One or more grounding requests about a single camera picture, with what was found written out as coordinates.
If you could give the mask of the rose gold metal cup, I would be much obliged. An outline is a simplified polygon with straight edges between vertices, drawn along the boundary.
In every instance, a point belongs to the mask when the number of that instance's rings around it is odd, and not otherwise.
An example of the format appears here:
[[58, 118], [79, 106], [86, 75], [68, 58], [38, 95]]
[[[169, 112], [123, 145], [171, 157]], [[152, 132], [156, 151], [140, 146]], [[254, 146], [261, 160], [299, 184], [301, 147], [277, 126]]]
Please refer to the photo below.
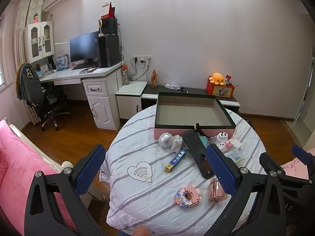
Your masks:
[[209, 201], [219, 202], [227, 199], [227, 194], [223, 190], [219, 180], [214, 178], [210, 181], [209, 186]]

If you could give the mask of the white travel plug adapter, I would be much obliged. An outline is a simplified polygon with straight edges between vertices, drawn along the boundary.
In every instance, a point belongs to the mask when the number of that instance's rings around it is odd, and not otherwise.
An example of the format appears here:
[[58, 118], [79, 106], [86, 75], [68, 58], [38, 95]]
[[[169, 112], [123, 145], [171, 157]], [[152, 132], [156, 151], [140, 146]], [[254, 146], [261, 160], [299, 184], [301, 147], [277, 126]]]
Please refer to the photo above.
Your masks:
[[229, 140], [229, 136], [226, 132], [220, 132], [219, 134], [217, 134], [216, 136], [216, 146], [220, 149], [220, 150], [224, 150], [226, 149], [226, 145], [225, 143]]

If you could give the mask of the pink donut brick model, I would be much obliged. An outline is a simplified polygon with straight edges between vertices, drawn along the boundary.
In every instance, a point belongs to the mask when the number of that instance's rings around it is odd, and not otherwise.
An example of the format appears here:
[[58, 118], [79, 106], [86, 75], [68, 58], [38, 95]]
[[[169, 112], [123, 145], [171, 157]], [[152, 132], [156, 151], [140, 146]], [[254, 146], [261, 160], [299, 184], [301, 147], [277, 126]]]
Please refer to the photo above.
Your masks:
[[190, 208], [201, 201], [201, 191], [193, 185], [179, 189], [175, 194], [175, 203], [181, 208]]

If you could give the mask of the black remote control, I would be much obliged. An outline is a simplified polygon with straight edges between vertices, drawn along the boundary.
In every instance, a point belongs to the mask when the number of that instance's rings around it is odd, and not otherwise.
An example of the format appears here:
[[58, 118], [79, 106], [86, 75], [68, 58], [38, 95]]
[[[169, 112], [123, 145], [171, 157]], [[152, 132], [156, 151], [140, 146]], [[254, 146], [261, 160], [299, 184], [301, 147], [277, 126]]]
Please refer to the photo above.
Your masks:
[[207, 161], [206, 148], [203, 145], [199, 134], [193, 130], [187, 131], [183, 134], [183, 141], [194, 158], [201, 175], [206, 179], [213, 177], [214, 172]]

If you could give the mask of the blue yellow small box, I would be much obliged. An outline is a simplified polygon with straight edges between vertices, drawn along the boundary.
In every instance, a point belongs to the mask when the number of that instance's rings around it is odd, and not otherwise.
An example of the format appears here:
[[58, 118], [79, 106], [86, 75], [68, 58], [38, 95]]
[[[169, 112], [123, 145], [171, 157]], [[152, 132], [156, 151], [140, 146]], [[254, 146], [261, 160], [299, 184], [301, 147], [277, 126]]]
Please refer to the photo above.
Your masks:
[[179, 162], [183, 159], [183, 157], [186, 155], [186, 150], [185, 149], [180, 149], [180, 151], [173, 157], [173, 159], [165, 165], [164, 170], [167, 173], [170, 173], [178, 164]]

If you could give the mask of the white rabbit night light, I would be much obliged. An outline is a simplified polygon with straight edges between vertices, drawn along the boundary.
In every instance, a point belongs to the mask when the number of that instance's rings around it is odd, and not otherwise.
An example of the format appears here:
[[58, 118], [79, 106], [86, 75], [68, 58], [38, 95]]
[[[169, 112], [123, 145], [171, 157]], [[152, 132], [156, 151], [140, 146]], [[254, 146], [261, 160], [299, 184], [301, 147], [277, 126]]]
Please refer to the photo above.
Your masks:
[[163, 149], [170, 149], [171, 152], [178, 153], [183, 145], [183, 138], [179, 135], [173, 136], [165, 132], [160, 135], [158, 142]]

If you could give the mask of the white usb charger cube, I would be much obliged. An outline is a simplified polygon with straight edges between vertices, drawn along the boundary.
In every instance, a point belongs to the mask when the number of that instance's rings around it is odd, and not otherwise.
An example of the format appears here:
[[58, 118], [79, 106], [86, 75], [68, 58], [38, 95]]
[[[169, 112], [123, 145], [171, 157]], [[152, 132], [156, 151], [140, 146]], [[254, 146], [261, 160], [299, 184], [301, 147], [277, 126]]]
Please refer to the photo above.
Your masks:
[[227, 149], [235, 149], [235, 148], [240, 148], [242, 146], [242, 143], [239, 142], [237, 139], [229, 139], [225, 142], [225, 147]]

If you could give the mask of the clear glass bottle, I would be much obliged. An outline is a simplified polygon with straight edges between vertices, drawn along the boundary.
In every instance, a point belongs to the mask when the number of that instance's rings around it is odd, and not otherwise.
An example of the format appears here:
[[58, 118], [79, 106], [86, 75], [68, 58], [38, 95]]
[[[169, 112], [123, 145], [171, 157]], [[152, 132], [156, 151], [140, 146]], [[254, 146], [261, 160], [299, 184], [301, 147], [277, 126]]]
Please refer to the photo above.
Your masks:
[[209, 137], [208, 138], [208, 144], [215, 144], [216, 143], [216, 137]]

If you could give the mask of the teal heart plastic case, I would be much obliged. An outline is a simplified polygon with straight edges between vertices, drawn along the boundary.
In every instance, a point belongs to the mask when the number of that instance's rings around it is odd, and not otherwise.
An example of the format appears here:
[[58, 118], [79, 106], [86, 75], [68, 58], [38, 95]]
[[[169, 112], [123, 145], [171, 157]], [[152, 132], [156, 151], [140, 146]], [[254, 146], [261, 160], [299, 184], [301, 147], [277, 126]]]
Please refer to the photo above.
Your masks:
[[209, 143], [208, 143], [208, 138], [207, 138], [206, 136], [200, 135], [200, 136], [199, 136], [199, 139], [201, 140], [201, 142], [202, 142], [204, 148], [206, 149], [207, 146], [209, 145]]

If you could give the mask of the black hair claw clip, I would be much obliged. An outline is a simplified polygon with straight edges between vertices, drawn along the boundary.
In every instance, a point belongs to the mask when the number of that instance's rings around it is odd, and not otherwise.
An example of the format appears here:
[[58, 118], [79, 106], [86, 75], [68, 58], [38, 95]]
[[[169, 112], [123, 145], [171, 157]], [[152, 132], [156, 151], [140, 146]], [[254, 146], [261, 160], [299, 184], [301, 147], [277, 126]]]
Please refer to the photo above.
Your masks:
[[201, 127], [200, 127], [199, 123], [196, 123], [196, 124], [194, 125], [194, 130], [195, 130], [195, 131], [200, 131], [200, 130], [201, 130]]

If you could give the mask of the red cartoon storage box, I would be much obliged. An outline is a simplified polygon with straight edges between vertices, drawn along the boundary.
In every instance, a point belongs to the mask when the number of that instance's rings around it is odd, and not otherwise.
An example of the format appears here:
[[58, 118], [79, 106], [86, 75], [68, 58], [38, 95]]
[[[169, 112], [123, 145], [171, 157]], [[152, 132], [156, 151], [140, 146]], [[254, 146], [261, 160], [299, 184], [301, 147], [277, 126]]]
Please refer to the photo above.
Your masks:
[[207, 83], [206, 91], [209, 95], [214, 95], [221, 98], [233, 98], [235, 87], [233, 85], [215, 85], [214, 83]]

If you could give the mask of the black office chair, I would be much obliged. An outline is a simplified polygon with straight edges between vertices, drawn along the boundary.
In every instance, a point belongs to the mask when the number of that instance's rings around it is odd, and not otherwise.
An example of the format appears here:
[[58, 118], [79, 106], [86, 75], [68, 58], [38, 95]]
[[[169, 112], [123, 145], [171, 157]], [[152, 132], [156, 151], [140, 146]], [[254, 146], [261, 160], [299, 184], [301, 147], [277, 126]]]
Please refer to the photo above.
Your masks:
[[68, 107], [68, 97], [61, 86], [54, 84], [42, 84], [44, 101], [41, 105], [36, 105], [35, 111], [42, 121], [41, 130], [45, 131], [45, 126], [49, 121], [53, 121], [55, 130], [58, 131], [58, 116], [70, 116]]

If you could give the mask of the orange cap water bottle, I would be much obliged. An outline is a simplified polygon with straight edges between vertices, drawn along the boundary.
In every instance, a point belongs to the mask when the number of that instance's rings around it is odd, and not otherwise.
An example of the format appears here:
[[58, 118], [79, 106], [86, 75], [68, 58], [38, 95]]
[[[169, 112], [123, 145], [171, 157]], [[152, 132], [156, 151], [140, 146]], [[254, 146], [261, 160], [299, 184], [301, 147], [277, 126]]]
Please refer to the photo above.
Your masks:
[[129, 85], [130, 80], [129, 80], [129, 71], [128, 71], [127, 64], [122, 65], [122, 76], [123, 76], [124, 85]]

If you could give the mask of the black computer tower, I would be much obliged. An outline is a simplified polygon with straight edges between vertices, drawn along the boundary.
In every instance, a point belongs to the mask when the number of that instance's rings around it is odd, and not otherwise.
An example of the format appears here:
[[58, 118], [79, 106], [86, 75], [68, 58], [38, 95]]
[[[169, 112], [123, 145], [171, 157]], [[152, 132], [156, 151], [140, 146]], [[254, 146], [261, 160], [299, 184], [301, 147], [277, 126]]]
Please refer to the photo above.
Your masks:
[[119, 36], [103, 35], [98, 37], [99, 67], [112, 67], [121, 62]]

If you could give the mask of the wall power outlet strip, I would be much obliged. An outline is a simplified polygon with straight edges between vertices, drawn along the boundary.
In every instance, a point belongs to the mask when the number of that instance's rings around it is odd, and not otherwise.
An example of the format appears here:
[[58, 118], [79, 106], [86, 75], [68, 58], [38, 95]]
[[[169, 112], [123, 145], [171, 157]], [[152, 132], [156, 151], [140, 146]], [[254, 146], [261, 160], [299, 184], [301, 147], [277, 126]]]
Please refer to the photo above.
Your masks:
[[143, 56], [133, 56], [134, 59], [136, 59], [137, 62], [145, 62], [145, 63], [149, 63], [152, 61], [153, 56], [151, 55], [143, 55]]

